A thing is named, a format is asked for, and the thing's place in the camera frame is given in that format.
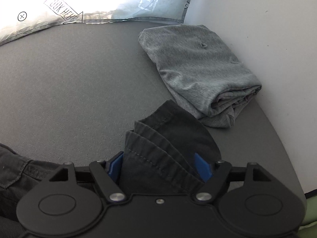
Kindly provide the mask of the folded grey t-shirt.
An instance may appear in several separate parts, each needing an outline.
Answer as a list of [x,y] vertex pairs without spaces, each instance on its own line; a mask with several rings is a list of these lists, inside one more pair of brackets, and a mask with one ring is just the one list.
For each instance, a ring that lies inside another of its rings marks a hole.
[[144,29],[139,44],[177,104],[204,125],[231,128],[262,84],[204,25]]

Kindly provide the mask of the black cargo pants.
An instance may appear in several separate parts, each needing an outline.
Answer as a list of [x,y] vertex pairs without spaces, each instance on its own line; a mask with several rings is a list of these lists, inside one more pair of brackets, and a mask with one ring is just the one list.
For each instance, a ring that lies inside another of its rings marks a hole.
[[[126,133],[118,186],[127,195],[191,193],[203,184],[195,154],[210,164],[221,159],[207,129],[173,101],[166,101]],[[57,167],[1,145],[1,237],[22,234],[16,217],[18,202]]]

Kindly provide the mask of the translucent printed storage bag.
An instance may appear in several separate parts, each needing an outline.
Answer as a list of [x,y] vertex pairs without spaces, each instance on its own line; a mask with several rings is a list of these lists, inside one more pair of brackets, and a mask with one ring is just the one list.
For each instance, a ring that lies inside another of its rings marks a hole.
[[1,0],[1,44],[53,26],[183,23],[191,0]]

